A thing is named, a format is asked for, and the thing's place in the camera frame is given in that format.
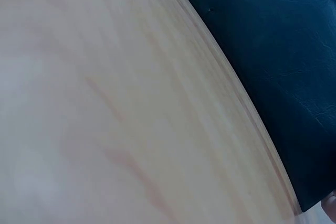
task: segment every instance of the plywood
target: plywood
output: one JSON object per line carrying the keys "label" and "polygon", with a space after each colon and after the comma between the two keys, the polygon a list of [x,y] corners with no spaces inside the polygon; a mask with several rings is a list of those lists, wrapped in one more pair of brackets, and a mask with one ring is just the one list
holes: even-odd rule
{"label": "plywood", "polygon": [[187,0],[0,0],[0,220],[317,223]]}

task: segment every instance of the black leather seat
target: black leather seat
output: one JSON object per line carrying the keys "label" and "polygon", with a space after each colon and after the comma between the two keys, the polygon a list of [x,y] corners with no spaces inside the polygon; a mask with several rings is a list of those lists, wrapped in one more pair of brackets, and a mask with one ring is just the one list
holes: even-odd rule
{"label": "black leather seat", "polygon": [[302,211],[336,188],[336,0],[190,0],[231,62]]}

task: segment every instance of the wooden surface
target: wooden surface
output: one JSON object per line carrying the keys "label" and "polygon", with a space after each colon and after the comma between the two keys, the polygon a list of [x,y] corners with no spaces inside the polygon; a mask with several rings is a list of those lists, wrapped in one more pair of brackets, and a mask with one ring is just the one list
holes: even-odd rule
{"label": "wooden surface", "polygon": [[0,222],[318,223],[187,0],[0,0]]}

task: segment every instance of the dark cushion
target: dark cushion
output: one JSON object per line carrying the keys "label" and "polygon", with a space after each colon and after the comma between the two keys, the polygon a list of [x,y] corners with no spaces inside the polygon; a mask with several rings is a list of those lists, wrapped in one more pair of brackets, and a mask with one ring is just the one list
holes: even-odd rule
{"label": "dark cushion", "polygon": [[190,0],[257,108],[306,211],[336,188],[336,0]]}

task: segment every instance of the leather surface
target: leather surface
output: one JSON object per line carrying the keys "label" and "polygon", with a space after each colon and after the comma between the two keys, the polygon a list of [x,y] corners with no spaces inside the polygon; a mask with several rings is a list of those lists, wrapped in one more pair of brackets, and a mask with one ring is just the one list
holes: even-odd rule
{"label": "leather surface", "polygon": [[302,211],[336,188],[336,0],[190,0],[257,108]]}

